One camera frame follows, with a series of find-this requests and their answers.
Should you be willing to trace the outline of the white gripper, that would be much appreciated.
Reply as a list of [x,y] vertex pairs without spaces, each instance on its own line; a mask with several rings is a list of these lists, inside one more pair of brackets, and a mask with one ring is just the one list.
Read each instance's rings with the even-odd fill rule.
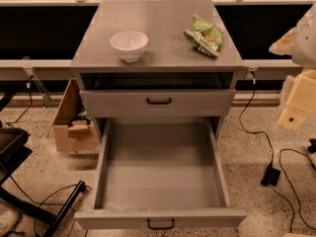
[[277,124],[286,129],[299,128],[316,110],[316,70],[304,69],[296,77],[287,76],[281,93],[283,110]]

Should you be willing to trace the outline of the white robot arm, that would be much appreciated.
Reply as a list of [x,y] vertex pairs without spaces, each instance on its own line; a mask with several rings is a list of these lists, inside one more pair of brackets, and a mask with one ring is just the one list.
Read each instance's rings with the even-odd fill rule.
[[270,46],[269,52],[290,55],[292,62],[303,68],[293,79],[277,121],[286,129],[296,129],[316,110],[316,3],[294,28]]

